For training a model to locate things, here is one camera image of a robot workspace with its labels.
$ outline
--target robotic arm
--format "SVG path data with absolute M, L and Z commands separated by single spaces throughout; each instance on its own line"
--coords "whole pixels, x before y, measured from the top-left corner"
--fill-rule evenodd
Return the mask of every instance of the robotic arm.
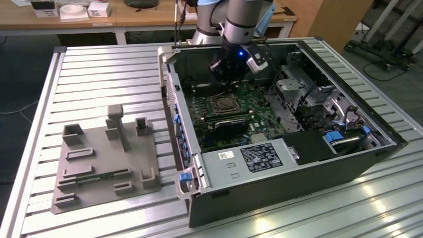
M 199 0 L 198 30 L 191 44 L 222 44 L 211 66 L 222 82 L 234 81 L 249 68 L 258 73 L 269 66 L 253 38 L 257 31 L 265 32 L 274 11 L 275 5 L 263 0 Z

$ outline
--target power supply label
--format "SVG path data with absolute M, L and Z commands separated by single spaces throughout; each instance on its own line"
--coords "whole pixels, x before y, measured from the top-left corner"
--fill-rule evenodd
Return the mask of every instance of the power supply label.
M 254 173 L 283 165 L 271 143 L 246 147 L 241 152 Z

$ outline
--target sticker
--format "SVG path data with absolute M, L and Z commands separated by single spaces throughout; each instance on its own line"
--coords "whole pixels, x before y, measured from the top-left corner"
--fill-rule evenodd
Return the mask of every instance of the sticker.
M 241 152 L 254 173 L 283 165 L 271 143 L 243 148 Z
M 112 26 L 112 23 L 94 23 L 94 26 Z
M 219 153 L 219 158 L 222 160 L 229 159 L 229 158 L 234 158 L 234 157 L 235 156 L 234 156 L 234 152 L 233 151 L 226 151 L 226 152 Z

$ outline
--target aluminum table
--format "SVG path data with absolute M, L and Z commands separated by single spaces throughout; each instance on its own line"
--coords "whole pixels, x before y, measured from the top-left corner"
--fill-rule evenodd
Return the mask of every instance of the aluminum table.
M 325 41 L 309 46 L 410 142 L 353 182 L 254 212 L 189 228 L 165 121 L 157 50 L 163 44 L 58 49 L 22 158 L 0 237 L 417 237 L 423 234 L 423 128 Z M 63 125 L 154 121 L 162 190 L 59 215 L 50 212 Z

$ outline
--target motherboard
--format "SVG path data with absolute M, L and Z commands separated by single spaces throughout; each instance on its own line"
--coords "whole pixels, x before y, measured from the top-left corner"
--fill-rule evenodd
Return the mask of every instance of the motherboard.
M 269 102 L 269 87 L 242 84 L 234 93 L 187 98 L 203 152 L 277 138 L 285 129 Z

